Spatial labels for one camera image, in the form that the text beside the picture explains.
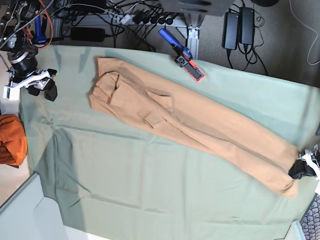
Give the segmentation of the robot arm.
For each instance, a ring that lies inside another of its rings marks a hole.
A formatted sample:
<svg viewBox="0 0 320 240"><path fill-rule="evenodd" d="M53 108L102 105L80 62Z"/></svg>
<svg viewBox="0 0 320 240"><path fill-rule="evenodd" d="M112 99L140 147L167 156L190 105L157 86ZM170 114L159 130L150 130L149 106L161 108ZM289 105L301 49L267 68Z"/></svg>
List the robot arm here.
<svg viewBox="0 0 320 240"><path fill-rule="evenodd" d="M3 98L17 101L22 88L30 95L43 96L55 101L58 90L55 69L39 69L36 56L38 44L42 48L51 44L41 34L41 17L49 21L48 6L41 0L12 0L0 19L0 49L7 54L4 65L9 73L8 84L3 87Z"/></svg>

